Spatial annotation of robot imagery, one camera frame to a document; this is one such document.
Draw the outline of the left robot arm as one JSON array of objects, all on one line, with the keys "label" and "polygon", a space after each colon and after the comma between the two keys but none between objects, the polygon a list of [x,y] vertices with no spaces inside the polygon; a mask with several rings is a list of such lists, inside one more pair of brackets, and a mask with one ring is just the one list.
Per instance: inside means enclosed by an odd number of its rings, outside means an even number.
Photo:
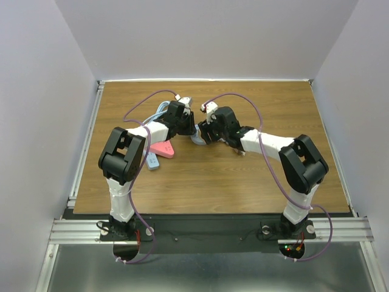
[{"label": "left robot arm", "polygon": [[99,227],[101,231],[122,240],[130,239],[136,233],[135,211],[129,194],[144,165],[142,158],[155,143],[168,141],[177,134],[195,134],[194,113],[190,106],[190,97],[173,100],[167,111],[152,121],[140,123],[137,128],[115,127],[112,130],[98,160],[98,167],[108,183],[111,201],[109,221]]}]

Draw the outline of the pink triangular power strip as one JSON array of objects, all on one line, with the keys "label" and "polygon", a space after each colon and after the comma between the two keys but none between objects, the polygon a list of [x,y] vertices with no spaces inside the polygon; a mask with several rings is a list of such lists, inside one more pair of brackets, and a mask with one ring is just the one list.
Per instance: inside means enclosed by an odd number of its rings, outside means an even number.
[{"label": "pink triangular power strip", "polygon": [[168,159],[174,157],[174,149],[170,141],[163,141],[152,144],[150,146],[150,152]]}]

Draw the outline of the white rectangular power strip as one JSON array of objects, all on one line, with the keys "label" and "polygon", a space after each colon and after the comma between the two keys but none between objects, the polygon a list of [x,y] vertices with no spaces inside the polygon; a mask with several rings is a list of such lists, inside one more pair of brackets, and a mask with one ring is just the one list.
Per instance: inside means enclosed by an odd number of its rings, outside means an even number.
[{"label": "white rectangular power strip", "polygon": [[146,165],[148,170],[157,170],[160,167],[157,155],[149,152],[146,156]]}]

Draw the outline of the white round power strip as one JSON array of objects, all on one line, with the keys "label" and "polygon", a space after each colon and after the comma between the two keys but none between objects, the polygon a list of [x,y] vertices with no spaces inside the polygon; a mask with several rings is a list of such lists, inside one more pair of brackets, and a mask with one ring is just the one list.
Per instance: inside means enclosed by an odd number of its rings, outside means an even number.
[{"label": "white round power strip", "polygon": [[195,134],[191,135],[190,138],[191,138],[191,141],[193,143],[195,143],[196,145],[200,145],[200,146],[207,145],[205,140],[203,140],[203,138],[201,138],[199,130],[196,130]]}]

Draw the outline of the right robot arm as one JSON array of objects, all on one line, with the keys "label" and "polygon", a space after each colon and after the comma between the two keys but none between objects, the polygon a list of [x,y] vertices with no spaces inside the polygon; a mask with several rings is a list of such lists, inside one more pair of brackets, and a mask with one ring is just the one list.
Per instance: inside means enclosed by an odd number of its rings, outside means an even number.
[{"label": "right robot arm", "polygon": [[286,237],[298,234],[308,219],[312,197],[329,171],[312,139],[305,134],[296,138],[275,136],[242,126],[230,107],[219,107],[215,102],[202,105],[201,111],[207,117],[198,127],[206,144],[223,140],[235,150],[263,155],[278,187],[282,185],[269,158],[281,163],[291,190],[282,190],[287,205],[281,215],[280,232]]}]

